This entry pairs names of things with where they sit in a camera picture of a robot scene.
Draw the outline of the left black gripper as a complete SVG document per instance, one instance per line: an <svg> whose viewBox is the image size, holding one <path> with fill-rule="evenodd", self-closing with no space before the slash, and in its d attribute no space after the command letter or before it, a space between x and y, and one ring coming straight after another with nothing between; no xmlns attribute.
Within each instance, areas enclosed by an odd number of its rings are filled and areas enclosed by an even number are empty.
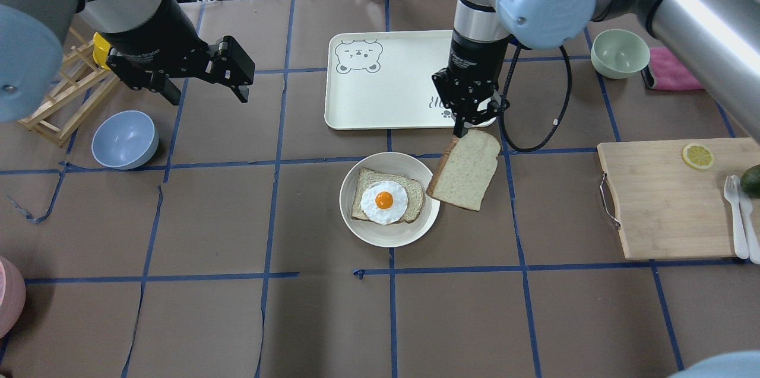
<svg viewBox="0 0 760 378"><path fill-rule="evenodd" d="M130 31L108 33L107 41L117 51L107 65L133 90L148 88L178 107L181 90L171 78L192 76L211 84L222 84L240 103L249 102L255 62L235 37L221 37L209 46L176 1L163 1L141 26Z"/></svg>

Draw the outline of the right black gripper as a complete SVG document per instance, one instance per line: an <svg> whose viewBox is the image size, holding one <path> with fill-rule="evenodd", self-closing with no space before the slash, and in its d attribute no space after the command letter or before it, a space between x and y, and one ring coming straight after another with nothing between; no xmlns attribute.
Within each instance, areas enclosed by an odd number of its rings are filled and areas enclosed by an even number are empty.
<svg viewBox="0 0 760 378"><path fill-rule="evenodd" d="M444 108L454 118L453 135L463 138L470 125L496 117L498 106L489 105L498 89L498 80L510 36L478 42L452 32L447 66L432 75L432 82ZM480 110L480 105L488 105Z"/></svg>

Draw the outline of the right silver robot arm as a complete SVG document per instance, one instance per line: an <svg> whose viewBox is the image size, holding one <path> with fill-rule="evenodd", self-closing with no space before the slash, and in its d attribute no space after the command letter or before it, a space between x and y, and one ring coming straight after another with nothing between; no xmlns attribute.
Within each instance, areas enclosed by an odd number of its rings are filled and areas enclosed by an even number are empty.
<svg viewBox="0 0 760 378"><path fill-rule="evenodd" d="M505 110L498 78L510 43L553 49L628 12L758 138L758 0L458 0L448 64L432 75L454 135Z"/></svg>

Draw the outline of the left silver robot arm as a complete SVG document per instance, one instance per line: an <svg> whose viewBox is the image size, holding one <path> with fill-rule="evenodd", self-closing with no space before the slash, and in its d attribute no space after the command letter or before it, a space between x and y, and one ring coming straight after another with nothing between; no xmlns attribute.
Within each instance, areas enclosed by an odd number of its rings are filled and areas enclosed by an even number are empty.
<svg viewBox="0 0 760 378"><path fill-rule="evenodd" d="M174 78L222 84L246 103L255 64L232 36L201 40L176 0L1 0L1 118L30 116L62 64L73 16L108 43L106 64L133 90L178 105Z"/></svg>

